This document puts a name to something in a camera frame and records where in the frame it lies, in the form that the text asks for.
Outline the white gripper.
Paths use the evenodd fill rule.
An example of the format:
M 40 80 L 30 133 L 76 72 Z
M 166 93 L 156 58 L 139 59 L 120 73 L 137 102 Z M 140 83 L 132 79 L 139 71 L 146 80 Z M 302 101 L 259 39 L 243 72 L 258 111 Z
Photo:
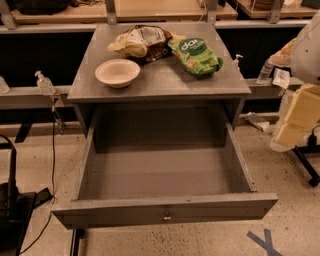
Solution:
M 299 144 L 320 120 L 320 86 L 303 84 L 281 101 L 279 121 L 273 130 L 270 148 L 286 152 Z

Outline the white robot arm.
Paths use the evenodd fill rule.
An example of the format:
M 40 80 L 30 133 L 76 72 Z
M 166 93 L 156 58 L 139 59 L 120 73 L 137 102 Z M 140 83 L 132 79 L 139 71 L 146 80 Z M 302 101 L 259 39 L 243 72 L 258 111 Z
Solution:
M 303 85 L 280 105 L 280 119 L 270 148 L 285 152 L 294 148 L 320 120 L 320 11 L 298 36 L 270 56 L 271 63 L 289 67 Z

